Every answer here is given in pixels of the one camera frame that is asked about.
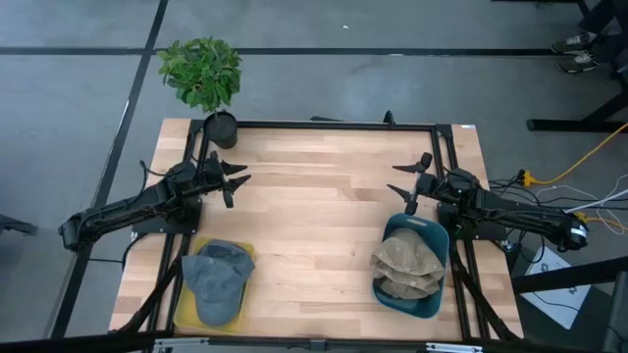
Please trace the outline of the black rig post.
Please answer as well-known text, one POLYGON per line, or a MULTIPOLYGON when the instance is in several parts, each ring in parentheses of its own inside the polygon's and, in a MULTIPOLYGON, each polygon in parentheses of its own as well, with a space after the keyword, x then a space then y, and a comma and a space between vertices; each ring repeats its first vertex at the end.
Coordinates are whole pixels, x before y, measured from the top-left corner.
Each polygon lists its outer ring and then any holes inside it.
POLYGON ((620 272, 616 278, 602 348, 628 353, 628 272, 620 272))

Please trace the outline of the black aluminium table frame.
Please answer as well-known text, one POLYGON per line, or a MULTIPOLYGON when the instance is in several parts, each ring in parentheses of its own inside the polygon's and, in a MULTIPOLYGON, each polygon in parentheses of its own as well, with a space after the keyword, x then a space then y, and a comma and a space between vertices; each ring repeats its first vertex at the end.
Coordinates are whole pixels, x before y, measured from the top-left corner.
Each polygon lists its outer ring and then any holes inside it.
POLYGON ((487 176, 476 129, 358 123, 248 122, 223 152, 247 166, 248 183, 226 208, 205 197, 190 237, 246 242, 256 268, 234 335, 457 341, 492 336, 458 280, 445 281, 439 312, 418 319, 380 304, 369 258, 390 216, 403 210, 388 188, 414 177, 393 166, 418 161, 487 176))

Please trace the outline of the person's shoe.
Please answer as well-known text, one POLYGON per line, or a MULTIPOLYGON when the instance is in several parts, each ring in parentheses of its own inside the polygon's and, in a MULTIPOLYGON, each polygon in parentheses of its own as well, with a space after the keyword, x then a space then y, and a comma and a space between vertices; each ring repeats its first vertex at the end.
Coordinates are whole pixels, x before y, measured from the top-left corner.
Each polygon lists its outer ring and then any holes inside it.
POLYGON ((573 36, 555 41, 550 47, 556 54, 579 55, 590 47, 591 37, 588 32, 580 32, 573 36))
POLYGON ((567 74, 580 74, 596 69, 599 64, 592 53, 584 52, 570 59, 560 61, 558 68, 567 74))

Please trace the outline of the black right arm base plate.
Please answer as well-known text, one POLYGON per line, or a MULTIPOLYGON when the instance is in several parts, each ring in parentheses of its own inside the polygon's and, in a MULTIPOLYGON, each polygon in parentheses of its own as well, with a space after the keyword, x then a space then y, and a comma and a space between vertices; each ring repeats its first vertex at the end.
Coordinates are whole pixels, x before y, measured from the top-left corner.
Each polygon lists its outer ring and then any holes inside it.
POLYGON ((506 230, 504 226, 482 221, 470 216, 459 214, 455 207, 449 204, 439 204, 437 207, 438 221, 455 240, 504 240, 506 230))

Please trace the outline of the black furniture foot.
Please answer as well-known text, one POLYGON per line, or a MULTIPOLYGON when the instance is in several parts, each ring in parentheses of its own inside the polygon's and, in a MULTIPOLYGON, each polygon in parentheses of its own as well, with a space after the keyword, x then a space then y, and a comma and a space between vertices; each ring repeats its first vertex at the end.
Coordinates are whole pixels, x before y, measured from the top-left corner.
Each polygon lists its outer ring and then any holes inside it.
POLYGON ((0 234, 5 230, 14 230, 23 234, 34 235, 37 232, 37 226, 0 214, 0 234))

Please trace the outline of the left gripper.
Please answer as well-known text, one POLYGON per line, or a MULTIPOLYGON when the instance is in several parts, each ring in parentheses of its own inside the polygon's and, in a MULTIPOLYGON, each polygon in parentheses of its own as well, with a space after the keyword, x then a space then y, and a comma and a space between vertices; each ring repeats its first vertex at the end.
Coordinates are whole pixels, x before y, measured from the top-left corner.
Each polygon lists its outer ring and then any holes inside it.
POLYGON ((239 176, 228 179, 228 176, 247 169, 245 165, 234 165, 221 160, 216 151, 211 151, 209 157, 198 164, 198 169, 205 179, 205 183, 215 184, 214 189, 220 189, 227 208, 234 206, 234 193, 247 181, 251 175, 239 176))

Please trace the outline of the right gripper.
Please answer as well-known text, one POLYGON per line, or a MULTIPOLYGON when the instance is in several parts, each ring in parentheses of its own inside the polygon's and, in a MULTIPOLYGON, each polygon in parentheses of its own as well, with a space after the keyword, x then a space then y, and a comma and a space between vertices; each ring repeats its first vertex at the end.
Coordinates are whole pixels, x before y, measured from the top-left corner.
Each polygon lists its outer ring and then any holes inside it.
POLYGON ((418 197, 430 197, 437 188, 439 179, 435 175, 427 174, 428 168, 431 166, 433 155, 424 152, 420 160, 409 166, 393 166, 395 170, 416 174, 417 178, 411 191, 404 190, 392 184, 388 184, 388 188, 398 194, 406 203, 404 213, 413 216, 418 208, 418 197))

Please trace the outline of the teal plastic bin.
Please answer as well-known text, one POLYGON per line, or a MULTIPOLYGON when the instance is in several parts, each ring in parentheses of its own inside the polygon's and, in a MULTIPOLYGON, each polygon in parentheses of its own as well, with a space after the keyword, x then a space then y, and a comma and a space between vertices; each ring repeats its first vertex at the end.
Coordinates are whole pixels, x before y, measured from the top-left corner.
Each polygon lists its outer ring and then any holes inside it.
MULTIPOLYGON (((402 227, 416 231, 446 269, 449 239, 442 226, 429 220, 398 213, 388 220, 382 242, 389 238, 394 230, 402 227)), ((393 298, 384 292, 380 288, 380 284, 385 279, 387 278, 374 278, 373 273, 372 289, 377 300, 383 305, 421 319, 432 318, 439 312, 445 289, 445 275, 438 282, 440 289, 434 294, 422 299, 410 300, 393 298)))

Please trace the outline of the black rig beam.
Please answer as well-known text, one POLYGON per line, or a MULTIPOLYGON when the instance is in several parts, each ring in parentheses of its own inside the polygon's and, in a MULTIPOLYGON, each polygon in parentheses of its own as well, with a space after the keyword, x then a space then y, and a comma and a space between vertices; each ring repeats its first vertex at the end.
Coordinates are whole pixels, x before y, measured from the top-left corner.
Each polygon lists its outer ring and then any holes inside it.
POLYGON ((613 282, 620 272, 628 272, 628 256, 534 275, 514 277, 515 293, 547 291, 587 284, 613 282))

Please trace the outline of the black desk leg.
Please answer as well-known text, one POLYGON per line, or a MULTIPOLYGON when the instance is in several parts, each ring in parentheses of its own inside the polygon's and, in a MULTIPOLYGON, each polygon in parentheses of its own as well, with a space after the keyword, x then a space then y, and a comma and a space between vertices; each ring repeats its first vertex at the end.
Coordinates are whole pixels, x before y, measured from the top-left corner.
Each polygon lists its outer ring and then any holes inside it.
POLYGON ((616 122, 612 118, 628 109, 628 50, 620 54, 610 63, 610 77, 619 82, 620 92, 599 106, 595 111, 580 120, 540 120, 526 122, 530 131, 559 132, 614 132, 624 122, 616 122))

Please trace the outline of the black horizontal rig bar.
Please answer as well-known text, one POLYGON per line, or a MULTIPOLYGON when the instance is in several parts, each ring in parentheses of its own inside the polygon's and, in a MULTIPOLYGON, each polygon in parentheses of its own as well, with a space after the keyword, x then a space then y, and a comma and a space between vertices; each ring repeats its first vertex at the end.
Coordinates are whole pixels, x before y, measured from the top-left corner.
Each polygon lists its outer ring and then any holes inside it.
POLYGON ((603 348, 586 350, 551 346, 528 340, 497 340, 472 337, 461 341, 428 340, 365 340, 335 338, 285 338, 236 335, 180 335, 168 331, 114 332, 101 335, 48 338, 0 343, 0 353, 129 353, 152 350, 154 341, 171 337, 209 337, 208 345, 300 348, 310 351, 326 351, 343 348, 390 348, 426 351, 427 342, 467 344, 482 346, 484 353, 610 353, 603 348))

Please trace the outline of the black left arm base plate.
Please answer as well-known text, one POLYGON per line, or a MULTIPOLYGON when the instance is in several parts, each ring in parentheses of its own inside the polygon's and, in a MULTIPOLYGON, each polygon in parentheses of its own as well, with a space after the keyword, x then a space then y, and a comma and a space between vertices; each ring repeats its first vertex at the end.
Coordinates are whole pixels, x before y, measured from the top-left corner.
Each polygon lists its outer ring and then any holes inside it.
POLYGON ((170 212, 167 216, 159 216, 135 224, 131 230, 137 233, 193 234, 198 229, 201 209, 201 199, 185 199, 179 209, 170 212))

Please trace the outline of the silver bracket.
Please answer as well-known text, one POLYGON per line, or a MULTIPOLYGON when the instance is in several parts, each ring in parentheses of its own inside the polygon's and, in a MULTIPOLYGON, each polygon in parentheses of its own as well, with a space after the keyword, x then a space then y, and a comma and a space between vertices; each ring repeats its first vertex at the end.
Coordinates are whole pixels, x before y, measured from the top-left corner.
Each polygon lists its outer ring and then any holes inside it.
POLYGON ((484 353, 482 346, 437 342, 427 342, 426 351, 429 353, 484 353))
POLYGON ((172 353, 175 348, 208 345, 209 337, 171 337, 154 341, 151 353, 172 353))

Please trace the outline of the potted green plant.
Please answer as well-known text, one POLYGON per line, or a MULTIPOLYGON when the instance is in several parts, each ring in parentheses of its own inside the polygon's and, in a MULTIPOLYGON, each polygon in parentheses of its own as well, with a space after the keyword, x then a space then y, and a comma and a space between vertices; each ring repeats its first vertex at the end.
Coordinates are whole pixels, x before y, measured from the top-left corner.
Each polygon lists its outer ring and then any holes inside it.
POLYGON ((199 37, 178 40, 157 52, 163 83, 176 90, 176 98, 207 115, 204 132, 222 149, 235 147, 237 121, 226 111, 240 92, 241 58, 226 41, 199 37))

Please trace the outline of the person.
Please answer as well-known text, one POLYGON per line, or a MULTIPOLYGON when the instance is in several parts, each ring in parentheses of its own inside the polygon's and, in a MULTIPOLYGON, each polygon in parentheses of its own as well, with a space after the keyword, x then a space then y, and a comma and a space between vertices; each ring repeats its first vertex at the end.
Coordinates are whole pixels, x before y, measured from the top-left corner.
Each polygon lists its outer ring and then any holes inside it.
POLYGON ((613 60, 628 48, 628 0, 601 0, 578 23, 584 30, 595 58, 601 62, 613 60), (604 34, 604 28, 616 20, 619 28, 604 34))

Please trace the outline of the white paper sheet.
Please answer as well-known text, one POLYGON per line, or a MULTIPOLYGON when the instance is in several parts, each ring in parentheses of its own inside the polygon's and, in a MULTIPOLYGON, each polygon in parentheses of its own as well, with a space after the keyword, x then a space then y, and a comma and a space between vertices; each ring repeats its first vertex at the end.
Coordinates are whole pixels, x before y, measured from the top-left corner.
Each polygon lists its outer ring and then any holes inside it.
MULTIPOLYGON (((540 248, 526 276, 570 268, 571 265, 548 247, 540 248)), ((590 284, 545 291, 532 291, 521 294, 537 309, 565 329, 571 329, 578 313, 591 289, 590 284)))

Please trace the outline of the yellow plastic bin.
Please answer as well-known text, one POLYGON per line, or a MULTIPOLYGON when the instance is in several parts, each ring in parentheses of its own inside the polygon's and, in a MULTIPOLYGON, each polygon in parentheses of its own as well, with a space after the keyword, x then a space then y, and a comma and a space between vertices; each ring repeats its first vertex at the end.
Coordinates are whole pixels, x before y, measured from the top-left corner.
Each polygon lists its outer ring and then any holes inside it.
MULTIPOLYGON (((193 243, 192 250, 190 251, 188 255, 185 255, 185 256, 198 255, 197 252, 200 250, 200 248, 212 239, 213 238, 206 238, 206 237, 197 238, 193 243)), ((243 247, 251 255, 254 265, 255 265, 254 246, 246 242, 234 242, 234 243, 243 247)), ((242 310, 243 310, 245 298, 247 295, 247 285, 248 285, 249 280, 251 279, 251 276, 253 275, 253 272, 251 273, 249 277, 246 277, 247 281, 245 283, 238 314, 228 324, 224 326, 220 326, 220 327, 210 327, 203 324, 199 320, 196 314, 194 296, 192 292, 187 288, 185 281, 183 279, 182 291, 180 294, 180 298, 178 300, 176 312, 174 314, 175 325, 178 328, 190 328, 190 329, 194 328, 194 329, 212 330, 212 331, 216 331, 220 333, 233 333, 237 331, 237 327, 239 326, 239 323, 241 321, 242 310)))

